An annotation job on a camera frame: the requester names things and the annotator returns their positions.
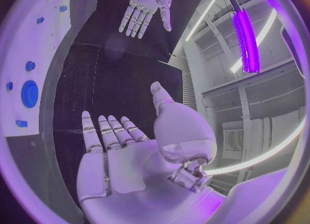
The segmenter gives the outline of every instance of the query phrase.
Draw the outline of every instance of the black floor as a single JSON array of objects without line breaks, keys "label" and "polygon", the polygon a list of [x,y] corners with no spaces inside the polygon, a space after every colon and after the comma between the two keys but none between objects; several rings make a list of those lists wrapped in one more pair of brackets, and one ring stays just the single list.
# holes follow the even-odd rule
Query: black floor
[{"label": "black floor", "polygon": [[65,60],[54,103],[54,143],[65,184],[78,204],[77,170],[85,153],[81,114],[127,116],[149,138],[156,119],[150,86],[159,81],[182,102],[182,72],[162,62],[97,45],[75,43]]}]

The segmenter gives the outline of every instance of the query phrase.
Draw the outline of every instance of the blue circular button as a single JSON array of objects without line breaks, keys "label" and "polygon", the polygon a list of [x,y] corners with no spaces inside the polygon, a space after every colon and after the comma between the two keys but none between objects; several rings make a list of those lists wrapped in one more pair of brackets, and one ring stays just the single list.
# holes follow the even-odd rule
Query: blue circular button
[{"label": "blue circular button", "polygon": [[32,61],[28,61],[26,63],[26,71],[32,71],[34,70],[36,67],[36,63],[35,62],[32,62]]},{"label": "blue circular button", "polygon": [[11,91],[13,89],[13,83],[12,82],[8,82],[7,83],[7,90]]},{"label": "blue circular button", "polygon": [[38,101],[39,90],[35,81],[29,80],[22,87],[22,102],[26,108],[33,108]]}]

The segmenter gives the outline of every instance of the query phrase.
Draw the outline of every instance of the purple led light bar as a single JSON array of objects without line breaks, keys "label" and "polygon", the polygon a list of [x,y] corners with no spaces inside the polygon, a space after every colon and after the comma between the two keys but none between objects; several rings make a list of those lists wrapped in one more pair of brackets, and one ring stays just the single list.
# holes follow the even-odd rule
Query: purple led light bar
[{"label": "purple led light bar", "polygon": [[256,38],[245,9],[243,9],[243,12],[237,11],[232,18],[232,22],[239,42],[243,72],[259,73],[259,54]]},{"label": "purple led light bar", "polygon": [[234,14],[234,16],[232,17],[232,22],[234,24],[236,34],[237,34],[237,38],[238,38],[238,42],[239,42],[243,72],[248,72],[249,71],[249,64],[247,62],[246,47],[245,47],[245,43],[244,43],[242,29],[241,29],[241,26],[240,26],[240,23],[238,20],[238,16],[236,14]]},{"label": "purple led light bar", "polygon": [[260,73],[260,64],[259,64],[259,54],[258,54],[258,48],[256,44],[256,38],[254,34],[253,27],[251,25],[249,16],[247,15],[247,12],[245,9],[243,9],[243,15],[247,23],[247,30],[250,34],[249,43],[251,43],[251,53],[248,53],[249,58],[249,72],[256,72]]}]

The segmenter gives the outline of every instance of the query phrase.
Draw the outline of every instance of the ventilation grille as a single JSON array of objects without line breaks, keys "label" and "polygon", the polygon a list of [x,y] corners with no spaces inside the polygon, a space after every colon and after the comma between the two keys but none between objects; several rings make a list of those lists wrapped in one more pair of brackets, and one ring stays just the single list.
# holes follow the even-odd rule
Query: ventilation grille
[{"label": "ventilation grille", "polygon": [[224,150],[227,152],[243,151],[243,129],[224,130]]},{"label": "ventilation grille", "polygon": [[182,70],[183,104],[197,111],[192,75],[181,41],[177,43],[168,64]]}]

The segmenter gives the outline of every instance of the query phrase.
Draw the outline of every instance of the blue button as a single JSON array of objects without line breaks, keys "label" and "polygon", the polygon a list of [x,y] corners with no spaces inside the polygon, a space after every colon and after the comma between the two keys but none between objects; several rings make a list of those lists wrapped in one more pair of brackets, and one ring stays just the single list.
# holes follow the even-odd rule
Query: blue button
[{"label": "blue button", "polygon": [[65,12],[67,9],[68,9],[67,6],[60,6],[60,7],[59,7],[59,11],[60,11],[60,12]]},{"label": "blue button", "polygon": [[28,127],[28,122],[26,122],[26,121],[17,120],[17,121],[15,121],[15,123],[18,127]]},{"label": "blue button", "polygon": [[22,102],[26,108],[33,108],[39,98],[39,90],[35,81],[29,80],[22,87]]},{"label": "blue button", "polygon": [[13,89],[13,83],[12,82],[7,83],[7,90],[11,91],[12,89]]},{"label": "blue button", "polygon": [[40,24],[40,23],[42,23],[43,21],[44,21],[44,18],[43,18],[43,17],[38,18],[38,19],[37,19],[37,24]]},{"label": "blue button", "polygon": [[34,70],[36,67],[36,63],[35,62],[32,62],[32,61],[28,61],[26,63],[26,71],[32,71]]}]

